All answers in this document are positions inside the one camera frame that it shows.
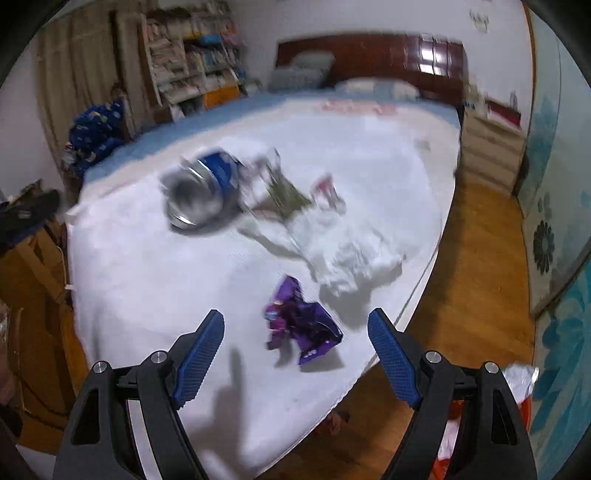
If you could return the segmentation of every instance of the dark wooden headboard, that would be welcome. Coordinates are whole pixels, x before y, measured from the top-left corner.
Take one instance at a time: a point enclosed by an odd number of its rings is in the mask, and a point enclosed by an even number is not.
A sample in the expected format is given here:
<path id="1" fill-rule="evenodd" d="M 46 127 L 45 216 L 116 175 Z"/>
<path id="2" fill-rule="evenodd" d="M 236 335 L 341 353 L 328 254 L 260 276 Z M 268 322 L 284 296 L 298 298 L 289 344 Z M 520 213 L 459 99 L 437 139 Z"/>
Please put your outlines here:
<path id="1" fill-rule="evenodd" d="M 461 43 L 431 35 L 347 33 L 280 43 L 277 66 L 306 50 L 326 50 L 335 65 L 325 86 L 356 77 L 396 78 L 412 83 L 423 98 L 461 108 L 468 80 Z"/>

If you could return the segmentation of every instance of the pile of clothes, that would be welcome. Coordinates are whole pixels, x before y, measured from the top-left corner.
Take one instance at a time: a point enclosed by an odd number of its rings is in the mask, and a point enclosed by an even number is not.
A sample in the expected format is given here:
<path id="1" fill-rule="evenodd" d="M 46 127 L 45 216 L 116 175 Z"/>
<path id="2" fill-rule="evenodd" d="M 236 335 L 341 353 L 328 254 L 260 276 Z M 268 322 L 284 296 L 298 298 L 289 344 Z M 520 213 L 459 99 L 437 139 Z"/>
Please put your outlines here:
<path id="1" fill-rule="evenodd" d="M 62 153 L 64 170 L 81 179 L 90 166 L 124 145 L 121 130 L 123 119 L 124 104 L 120 99 L 104 105 L 93 105 L 79 115 L 70 128 L 70 141 Z"/>

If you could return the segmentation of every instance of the beige curtain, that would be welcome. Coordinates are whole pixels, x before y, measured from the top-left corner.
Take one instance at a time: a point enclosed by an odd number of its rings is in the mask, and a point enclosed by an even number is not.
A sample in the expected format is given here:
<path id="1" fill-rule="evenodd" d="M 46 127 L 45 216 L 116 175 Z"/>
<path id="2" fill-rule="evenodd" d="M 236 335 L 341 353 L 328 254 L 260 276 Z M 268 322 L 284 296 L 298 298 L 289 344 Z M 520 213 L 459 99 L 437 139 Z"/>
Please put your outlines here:
<path id="1" fill-rule="evenodd" d="M 99 0 L 48 23 L 37 34 L 37 100 L 47 143 L 58 167 L 69 129 L 91 105 L 109 102 L 122 82 L 132 124 L 153 122 L 146 101 L 138 47 L 141 12 L 155 0 Z M 122 76 L 117 75 L 110 13 L 117 12 Z"/>

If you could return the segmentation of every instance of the purple plastic bag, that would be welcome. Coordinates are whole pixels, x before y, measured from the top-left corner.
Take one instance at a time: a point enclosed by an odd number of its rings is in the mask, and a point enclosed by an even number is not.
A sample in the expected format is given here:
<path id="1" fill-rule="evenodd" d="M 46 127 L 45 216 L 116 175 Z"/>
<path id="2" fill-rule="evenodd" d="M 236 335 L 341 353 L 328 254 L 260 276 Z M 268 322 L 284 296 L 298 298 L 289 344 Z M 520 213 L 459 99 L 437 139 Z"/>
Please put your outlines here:
<path id="1" fill-rule="evenodd" d="M 294 277 L 285 277 L 264 316 L 271 329 L 267 348 L 277 349 L 284 339 L 294 338 L 300 347 L 300 365 L 326 354 L 343 339 L 343 333 L 320 303 L 304 302 L 300 283 Z"/>

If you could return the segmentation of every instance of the nightstand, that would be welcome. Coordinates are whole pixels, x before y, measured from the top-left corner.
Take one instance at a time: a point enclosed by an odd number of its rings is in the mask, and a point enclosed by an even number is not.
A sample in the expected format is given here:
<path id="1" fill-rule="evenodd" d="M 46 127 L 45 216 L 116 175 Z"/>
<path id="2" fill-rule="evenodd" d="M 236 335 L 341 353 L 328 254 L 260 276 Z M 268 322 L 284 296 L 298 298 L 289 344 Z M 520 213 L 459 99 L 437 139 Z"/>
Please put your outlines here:
<path id="1" fill-rule="evenodd" d="M 521 129 L 466 110 L 460 176 L 506 196 L 513 192 L 527 138 Z"/>

